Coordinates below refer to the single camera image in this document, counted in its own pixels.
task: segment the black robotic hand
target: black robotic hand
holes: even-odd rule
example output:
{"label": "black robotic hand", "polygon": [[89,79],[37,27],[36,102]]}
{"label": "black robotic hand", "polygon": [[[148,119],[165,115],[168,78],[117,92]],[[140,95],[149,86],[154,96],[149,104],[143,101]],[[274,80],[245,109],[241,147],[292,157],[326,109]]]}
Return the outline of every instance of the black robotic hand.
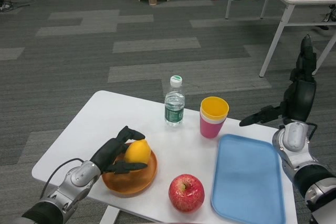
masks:
{"label": "black robotic hand", "polygon": [[116,138],[108,140],[90,159],[100,169],[101,173],[113,172],[116,174],[128,173],[131,170],[140,170],[147,167],[143,163],[126,163],[124,161],[114,162],[119,154],[124,153],[128,145],[126,141],[129,139],[142,140],[145,136],[138,131],[132,130],[125,126]]}

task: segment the plate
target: plate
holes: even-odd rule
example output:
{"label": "plate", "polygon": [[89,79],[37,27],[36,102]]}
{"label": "plate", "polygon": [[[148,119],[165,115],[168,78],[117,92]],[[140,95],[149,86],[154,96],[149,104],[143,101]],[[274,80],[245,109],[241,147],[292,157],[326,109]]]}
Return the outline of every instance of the plate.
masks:
{"label": "plate", "polygon": [[[115,160],[123,160],[124,154],[120,154]],[[156,155],[151,151],[151,156],[145,169],[132,171],[127,174],[104,173],[102,179],[105,185],[112,191],[123,195],[132,195],[146,189],[154,180],[158,170]]]}

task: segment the white desk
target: white desk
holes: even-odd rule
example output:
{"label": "white desk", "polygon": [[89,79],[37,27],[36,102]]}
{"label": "white desk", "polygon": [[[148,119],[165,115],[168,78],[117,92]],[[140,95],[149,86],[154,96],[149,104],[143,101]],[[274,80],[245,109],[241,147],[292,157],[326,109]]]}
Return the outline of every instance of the white desk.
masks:
{"label": "white desk", "polygon": [[[276,129],[261,125],[239,127],[239,121],[227,119],[220,135],[231,133],[271,143]],[[161,222],[231,223],[214,213],[211,191],[217,155],[217,139],[199,133],[199,112],[185,110],[184,122],[171,128],[164,122],[164,105],[106,91],[95,93],[34,166],[34,178],[46,181],[61,163],[79,157],[90,159],[108,139],[128,125],[145,134],[157,155],[158,173],[149,188],[136,197],[118,198],[100,178],[89,197],[148,220]],[[65,173],[79,163],[60,169],[51,180],[59,185]],[[193,214],[175,210],[168,197],[170,182],[177,175],[190,173],[198,177],[205,189],[203,206]],[[296,210],[290,180],[281,170],[287,223],[296,224]]]}
{"label": "white desk", "polygon": [[[262,8],[260,18],[264,17],[268,1],[269,0],[265,0],[264,7]],[[275,47],[278,44],[278,41],[280,39],[282,31],[284,30],[284,27],[286,27],[286,26],[319,26],[319,25],[334,26],[334,25],[336,25],[336,22],[331,22],[331,23],[329,23],[329,22],[324,22],[324,23],[323,22],[320,22],[320,23],[289,23],[288,22],[289,19],[290,19],[290,16],[292,15],[294,7],[296,5],[328,5],[328,4],[336,4],[336,0],[281,0],[281,1],[286,4],[286,9],[284,11],[284,14],[282,15],[280,24],[278,26],[278,29],[277,29],[275,35],[274,35],[274,39],[272,41],[272,44],[270,45],[270,48],[268,50],[268,53],[267,53],[267,56],[265,58],[264,64],[261,68],[261,71],[260,71],[260,74],[259,74],[260,77],[263,77],[265,75],[268,64],[271,61],[271,58],[272,58],[272,55],[274,53]],[[229,18],[231,2],[232,2],[232,0],[228,0],[226,14],[225,14],[226,19]],[[335,42],[336,42],[336,32],[334,33],[334,35],[332,36],[332,38],[328,42],[326,48],[322,52],[320,58],[318,59],[316,71],[313,74],[316,74],[317,70],[319,69],[319,67],[323,63],[324,59],[326,58],[327,54],[330,52],[330,50],[333,47],[333,45],[335,44]]]}

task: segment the white bottle cap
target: white bottle cap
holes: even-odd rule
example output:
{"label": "white bottle cap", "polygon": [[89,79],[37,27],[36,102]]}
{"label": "white bottle cap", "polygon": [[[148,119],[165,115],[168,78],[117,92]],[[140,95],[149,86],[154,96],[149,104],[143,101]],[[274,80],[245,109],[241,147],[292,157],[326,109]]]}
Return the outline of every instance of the white bottle cap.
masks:
{"label": "white bottle cap", "polygon": [[179,88],[182,85],[182,77],[181,76],[171,76],[170,85],[173,88]]}

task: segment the red apple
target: red apple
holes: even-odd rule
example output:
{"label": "red apple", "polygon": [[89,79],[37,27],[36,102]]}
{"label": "red apple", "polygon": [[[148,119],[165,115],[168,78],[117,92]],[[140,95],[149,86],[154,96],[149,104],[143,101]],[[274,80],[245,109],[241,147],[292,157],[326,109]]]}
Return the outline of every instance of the red apple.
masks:
{"label": "red apple", "polygon": [[169,199],[178,211],[194,212],[204,201],[203,185],[193,175],[177,176],[170,184]]}

